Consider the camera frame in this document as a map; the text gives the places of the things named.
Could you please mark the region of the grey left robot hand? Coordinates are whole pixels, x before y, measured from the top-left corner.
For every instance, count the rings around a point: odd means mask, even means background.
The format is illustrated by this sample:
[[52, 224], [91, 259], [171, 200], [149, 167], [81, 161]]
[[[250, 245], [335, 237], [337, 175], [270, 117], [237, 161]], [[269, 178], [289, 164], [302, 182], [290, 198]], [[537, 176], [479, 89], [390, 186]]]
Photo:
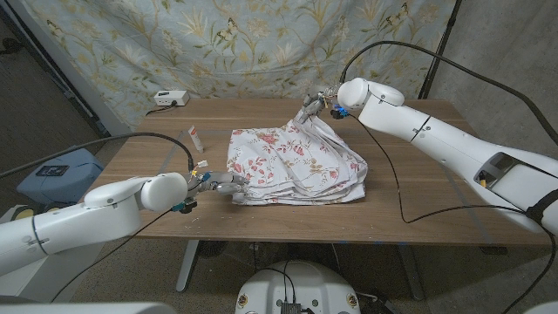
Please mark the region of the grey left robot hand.
[[222, 195], [233, 195], [243, 193], [249, 180], [232, 173], [206, 172], [197, 175], [188, 185], [188, 191], [201, 193], [205, 191], [217, 191]]

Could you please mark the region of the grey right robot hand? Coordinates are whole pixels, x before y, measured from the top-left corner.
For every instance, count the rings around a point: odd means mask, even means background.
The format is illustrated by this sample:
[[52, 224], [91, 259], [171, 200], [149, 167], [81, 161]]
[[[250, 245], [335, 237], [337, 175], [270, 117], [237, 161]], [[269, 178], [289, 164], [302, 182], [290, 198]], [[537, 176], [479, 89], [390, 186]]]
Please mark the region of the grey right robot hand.
[[305, 96], [302, 107], [295, 116], [295, 121], [304, 123], [311, 116], [318, 116], [323, 109], [339, 112], [340, 108], [341, 106], [337, 103], [337, 91], [327, 88], [316, 94]]

